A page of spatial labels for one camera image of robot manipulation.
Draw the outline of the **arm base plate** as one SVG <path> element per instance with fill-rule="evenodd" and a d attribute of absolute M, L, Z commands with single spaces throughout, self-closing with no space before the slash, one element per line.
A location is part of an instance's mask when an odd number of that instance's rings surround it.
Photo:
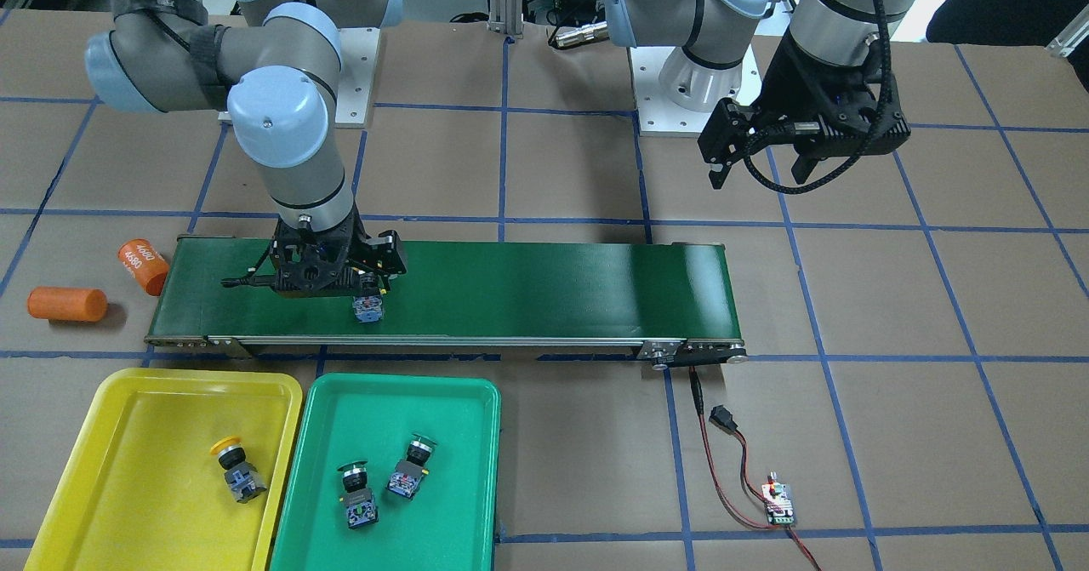
<path fill-rule="evenodd" d="M 291 66 L 311 80 L 337 127 L 365 127 L 379 58 L 380 31 L 332 31 L 332 35 L 299 19 L 276 17 L 254 28 L 231 27 L 215 59 L 219 77 L 230 85 L 261 66 Z"/>
<path fill-rule="evenodd" d="M 695 138 L 719 100 L 749 106 L 760 93 L 752 48 L 724 71 L 696 66 L 677 47 L 631 48 L 629 57 L 641 135 Z"/>

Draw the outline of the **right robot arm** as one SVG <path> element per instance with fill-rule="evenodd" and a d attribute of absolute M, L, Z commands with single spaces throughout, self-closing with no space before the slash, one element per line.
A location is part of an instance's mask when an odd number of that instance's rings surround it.
<path fill-rule="evenodd" d="M 94 92 L 123 112 L 218 111 L 276 204 L 257 267 L 222 286 L 285 297 L 380 297 L 406 270 L 400 236 L 366 233 L 337 149 L 341 33 L 316 0 L 235 0 L 244 28 L 210 23 L 201 0 L 110 0 L 90 37 Z"/>

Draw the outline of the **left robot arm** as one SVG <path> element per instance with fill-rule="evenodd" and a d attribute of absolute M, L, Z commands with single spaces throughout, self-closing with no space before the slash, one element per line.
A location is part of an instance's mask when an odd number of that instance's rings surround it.
<path fill-rule="evenodd" d="M 670 100 L 708 112 L 698 148 L 713 189 L 735 165 L 781 194 L 816 191 L 909 139 L 891 36 L 915 0 L 800 0 L 751 104 L 731 93 L 773 0 L 603 0 L 619 47 L 670 48 Z"/>

